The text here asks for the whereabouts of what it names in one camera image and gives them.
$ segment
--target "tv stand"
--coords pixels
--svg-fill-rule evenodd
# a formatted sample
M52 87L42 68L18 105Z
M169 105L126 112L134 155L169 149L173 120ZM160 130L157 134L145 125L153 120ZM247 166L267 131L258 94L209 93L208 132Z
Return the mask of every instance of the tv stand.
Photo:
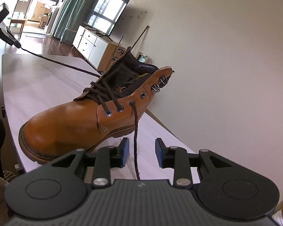
M120 57L117 49L123 47L117 46L117 43L106 38L107 35L99 35L80 26L73 41L73 46L94 66L97 71L106 71L113 63L112 57Z

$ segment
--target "boot eyelet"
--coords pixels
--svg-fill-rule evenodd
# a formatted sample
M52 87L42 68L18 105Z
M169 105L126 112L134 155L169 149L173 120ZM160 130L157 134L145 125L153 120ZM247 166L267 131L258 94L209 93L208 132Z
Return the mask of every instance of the boot eyelet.
M119 49L117 50L117 52L118 52L120 55L123 55L125 51L124 51L123 49L119 48Z
M140 99L144 99L146 97L146 92L141 92L139 97L140 97Z
M123 105L122 105L122 108L121 108L121 109L116 108L117 112L123 112L124 109L125 109L125 107L124 107Z
M161 80L162 84L164 84L164 85L168 84L168 78L166 76L161 77L160 80Z
M160 87L158 84L155 84L152 86L152 89L155 91L155 92L159 92L160 91Z
M110 117L112 116L112 111L108 109L108 112L105 111L105 116Z
M129 103L129 106L132 107L134 104L135 104L135 100L132 100L132 101Z

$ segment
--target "brown leather boot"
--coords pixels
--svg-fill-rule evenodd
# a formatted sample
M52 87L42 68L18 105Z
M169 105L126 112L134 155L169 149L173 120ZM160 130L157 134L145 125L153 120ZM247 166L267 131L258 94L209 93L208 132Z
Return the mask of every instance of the brown leather boot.
M81 96L35 115L21 127L19 144L26 156L44 164L74 149L91 152L109 137L134 131L172 69L141 63L130 50Z

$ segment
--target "cabinet drawer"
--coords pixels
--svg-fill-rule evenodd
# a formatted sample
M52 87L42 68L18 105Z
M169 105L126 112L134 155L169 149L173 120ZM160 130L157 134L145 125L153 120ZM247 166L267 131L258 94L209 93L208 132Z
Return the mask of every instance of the cabinet drawer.
M92 44L95 43L95 40L97 39L97 37L92 34L90 31L85 30L83 37L85 37L88 41L90 41Z
M76 48L78 48L80 44L84 31L85 31L85 28L80 26L75 36L75 39L73 40L73 43L72 43Z
M94 45L90 41L82 37L78 50L81 54L83 54L85 58L89 58L89 55L93 49L93 46Z

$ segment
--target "stick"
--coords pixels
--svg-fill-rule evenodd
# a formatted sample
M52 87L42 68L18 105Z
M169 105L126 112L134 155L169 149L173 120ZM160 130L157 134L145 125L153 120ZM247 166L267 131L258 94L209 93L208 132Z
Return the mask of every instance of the stick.
M134 48L135 44L139 41L139 39L141 38L141 36L145 33L145 31L149 28L149 26L147 25L147 27L144 29L144 31L142 32L142 34L139 36L139 38L136 40L136 42L133 44L132 48Z

